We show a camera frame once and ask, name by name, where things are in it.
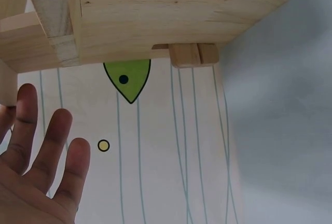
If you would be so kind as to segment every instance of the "black dot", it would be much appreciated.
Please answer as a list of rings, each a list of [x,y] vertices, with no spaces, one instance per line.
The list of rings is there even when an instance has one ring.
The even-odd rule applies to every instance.
[[[120,82],[121,84],[127,84],[127,83],[128,83],[128,80],[129,80],[129,78],[128,78],[127,75],[121,75],[121,76],[119,77],[119,82]]]

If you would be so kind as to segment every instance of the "wooden furniture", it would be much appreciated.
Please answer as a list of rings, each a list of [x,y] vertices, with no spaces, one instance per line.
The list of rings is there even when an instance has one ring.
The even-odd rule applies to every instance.
[[[168,57],[209,65],[222,48],[288,0],[0,0],[0,103],[14,104],[17,73]]]

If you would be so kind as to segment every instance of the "finger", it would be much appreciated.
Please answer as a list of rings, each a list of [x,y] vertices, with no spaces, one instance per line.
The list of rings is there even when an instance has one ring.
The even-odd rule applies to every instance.
[[[31,84],[24,84],[17,95],[14,130],[7,151],[0,156],[0,159],[19,175],[22,175],[29,165],[37,118],[36,89]]]
[[[90,164],[90,146],[83,138],[72,141],[62,181],[53,199],[75,218]]]
[[[71,113],[66,109],[54,112],[36,160],[31,169],[23,176],[45,194],[53,184],[59,158],[71,129],[72,119]]]
[[[0,144],[4,140],[9,128],[14,124],[16,107],[0,105]]]

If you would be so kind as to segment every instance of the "green leaf shape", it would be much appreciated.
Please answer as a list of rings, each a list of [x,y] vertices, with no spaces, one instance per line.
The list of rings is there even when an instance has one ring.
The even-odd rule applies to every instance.
[[[104,68],[116,89],[133,104],[149,77],[151,60],[106,62]]]

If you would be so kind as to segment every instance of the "wooden corner joint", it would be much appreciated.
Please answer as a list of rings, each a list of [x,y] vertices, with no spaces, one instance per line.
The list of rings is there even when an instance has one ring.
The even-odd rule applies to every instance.
[[[212,66],[219,61],[215,44],[169,44],[169,52],[177,68]]]

